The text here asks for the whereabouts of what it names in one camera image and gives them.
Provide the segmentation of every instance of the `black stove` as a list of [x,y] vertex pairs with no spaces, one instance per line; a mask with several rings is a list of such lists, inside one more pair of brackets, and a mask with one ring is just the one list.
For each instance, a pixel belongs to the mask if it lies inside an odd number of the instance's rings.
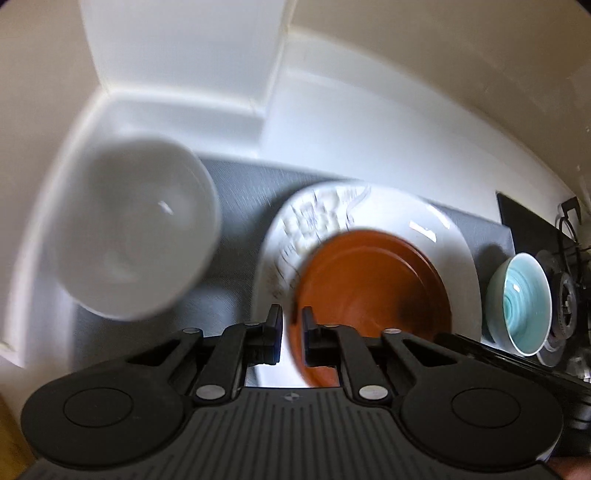
[[[525,252],[537,259],[548,277],[553,301],[552,328],[548,341],[537,355],[547,367],[568,370],[569,359],[590,345],[591,301],[589,298],[589,252],[577,243],[571,216],[580,221],[576,198],[561,205],[560,227],[546,222],[516,201],[497,194],[503,225],[511,229],[515,252]],[[564,231],[570,230],[570,236]]]

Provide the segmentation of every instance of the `orange bowl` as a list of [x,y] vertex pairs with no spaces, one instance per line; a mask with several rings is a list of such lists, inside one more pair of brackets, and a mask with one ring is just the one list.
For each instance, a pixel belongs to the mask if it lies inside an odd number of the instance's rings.
[[452,329],[447,293],[429,260],[404,240],[377,231],[356,230],[327,241],[306,266],[295,293],[289,333],[295,362],[311,386],[337,386],[335,369],[303,364],[301,310],[306,306],[319,324],[350,325],[368,337],[393,327],[433,340],[437,332]]

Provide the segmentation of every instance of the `gray countertop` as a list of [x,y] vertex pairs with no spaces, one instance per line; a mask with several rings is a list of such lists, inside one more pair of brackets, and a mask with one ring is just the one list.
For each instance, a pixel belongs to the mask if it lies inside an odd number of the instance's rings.
[[[139,322],[104,319],[83,308],[74,326],[73,369],[128,354],[195,326],[206,336],[249,319],[258,251],[281,205],[295,192],[334,178],[221,160],[203,160],[222,205],[222,237],[205,276],[170,310]],[[496,268],[514,255],[511,231],[437,205],[466,238],[483,292]],[[248,383],[255,382],[253,372]]]

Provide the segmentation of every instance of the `light blue bowl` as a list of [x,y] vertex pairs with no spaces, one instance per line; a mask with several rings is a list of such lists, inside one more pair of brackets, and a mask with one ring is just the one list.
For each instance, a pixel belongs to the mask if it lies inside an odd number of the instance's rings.
[[534,257],[517,254],[497,269],[486,291],[485,318],[504,351],[521,356],[540,351],[550,332],[552,299]]

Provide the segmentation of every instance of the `floral plate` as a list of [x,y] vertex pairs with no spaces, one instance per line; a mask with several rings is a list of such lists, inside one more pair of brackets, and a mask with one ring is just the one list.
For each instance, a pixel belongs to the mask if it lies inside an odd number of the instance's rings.
[[265,319],[273,303],[279,303],[284,313],[281,360],[273,367],[256,367],[260,386],[308,386],[287,341],[294,290],[310,254],[326,239],[353,229],[391,233],[421,251],[446,288],[452,331],[480,341],[482,306],[476,267],[464,237],[447,216],[399,190],[361,182],[319,183],[300,190],[285,203],[259,253],[252,320]]

